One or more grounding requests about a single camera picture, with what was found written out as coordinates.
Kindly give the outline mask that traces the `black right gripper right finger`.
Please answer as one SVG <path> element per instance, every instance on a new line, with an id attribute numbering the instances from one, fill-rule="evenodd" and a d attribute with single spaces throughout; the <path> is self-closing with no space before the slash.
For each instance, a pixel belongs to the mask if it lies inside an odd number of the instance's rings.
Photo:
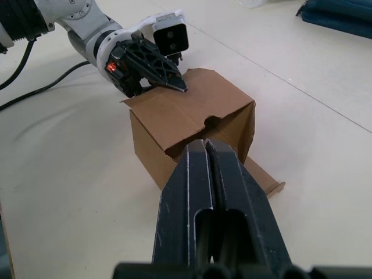
<path id="1" fill-rule="evenodd" d="M 291 259 L 265 192 L 227 144 L 209 139 L 219 230 L 215 258 L 226 266 L 290 266 Z"/>

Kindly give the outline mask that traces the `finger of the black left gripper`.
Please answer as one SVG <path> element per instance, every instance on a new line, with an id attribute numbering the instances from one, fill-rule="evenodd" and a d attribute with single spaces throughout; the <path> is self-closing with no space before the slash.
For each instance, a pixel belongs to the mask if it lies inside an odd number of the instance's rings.
<path id="1" fill-rule="evenodd" d="M 180 92 L 187 92 L 188 87 L 183 79 L 175 79 L 168 81 L 149 81 L 153 87 L 163 87 Z"/>
<path id="2" fill-rule="evenodd" d="M 127 44 L 127 63 L 155 84 L 183 84 L 177 65 L 160 53 L 142 34 L 132 34 Z"/>

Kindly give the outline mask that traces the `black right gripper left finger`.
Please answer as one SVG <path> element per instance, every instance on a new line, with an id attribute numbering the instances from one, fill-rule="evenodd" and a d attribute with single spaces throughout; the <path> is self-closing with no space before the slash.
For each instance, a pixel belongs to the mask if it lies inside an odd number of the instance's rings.
<path id="1" fill-rule="evenodd" d="M 188 144 L 160 197 L 154 264 L 208 264 L 213 213 L 209 157 L 202 140 Z"/>

